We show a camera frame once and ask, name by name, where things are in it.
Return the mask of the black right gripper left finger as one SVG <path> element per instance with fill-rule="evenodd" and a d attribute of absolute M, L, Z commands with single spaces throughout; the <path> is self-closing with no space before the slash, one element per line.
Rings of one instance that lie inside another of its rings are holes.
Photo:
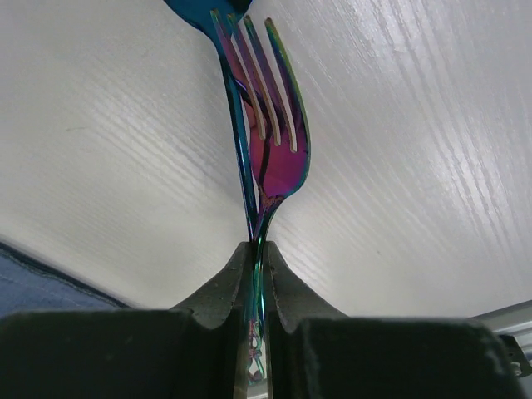
<path fill-rule="evenodd" d="M 249 243 L 168 310 L 34 311 L 1 320 L 4 398 L 244 398 Z"/>

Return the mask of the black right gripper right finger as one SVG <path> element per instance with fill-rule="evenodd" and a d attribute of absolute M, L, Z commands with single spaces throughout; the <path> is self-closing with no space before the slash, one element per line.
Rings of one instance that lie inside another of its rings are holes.
<path fill-rule="evenodd" d="M 531 349 L 499 314 L 349 317 L 264 250 L 272 398 L 528 398 Z"/>

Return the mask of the blue cloth placemat gold print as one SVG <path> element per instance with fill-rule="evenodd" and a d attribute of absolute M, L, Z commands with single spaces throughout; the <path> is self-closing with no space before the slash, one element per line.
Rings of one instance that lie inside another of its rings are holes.
<path fill-rule="evenodd" d="M 123 302 L 1 244 L 1 315 L 127 308 Z"/>

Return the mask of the iridescent purple fork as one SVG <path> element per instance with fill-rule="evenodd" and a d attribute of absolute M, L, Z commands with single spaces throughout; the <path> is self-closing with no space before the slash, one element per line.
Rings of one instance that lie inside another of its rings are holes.
<path fill-rule="evenodd" d="M 303 98 L 296 76 L 273 20 L 264 22 L 278 65 L 281 82 L 273 76 L 262 42 L 250 17 L 240 26 L 233 14 L 222 17 L 211 11 L 249 122 L 249 163 L 252 191 L 259 195 L 257 219 L 252 224 L 249 300 L 245 311 L 249 326 L 247 382 L 264 379 L 261 360 L 264 341 L 263 251 L 275 211 L 307 179 L 310 134 Z"/>

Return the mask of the blue metal spoon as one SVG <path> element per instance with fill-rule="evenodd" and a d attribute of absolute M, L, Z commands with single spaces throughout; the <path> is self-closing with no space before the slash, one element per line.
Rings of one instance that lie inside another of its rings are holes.
<path fill-rule="evenodd" d="M 210 15 L 210 11 L 216 9 L 224 14 L 234 14 L 238 19 L 241 19 L 248 11 L 251 2 L 235 0 L 165 0 L 165 3 L 175 14 L 207 36 L 214 44 L 219 56 L 232 122 L 234 146 L 244 201 L 246 227 L 248 236 L 251 239 L 253 238 L 254 226 L 257 219 L 257 205 L 255 203 L 253 177 L 249 162 L 244 111 L 241 105 L 238 85 L 235 83 L 228 59 L 224 54 Z"/>

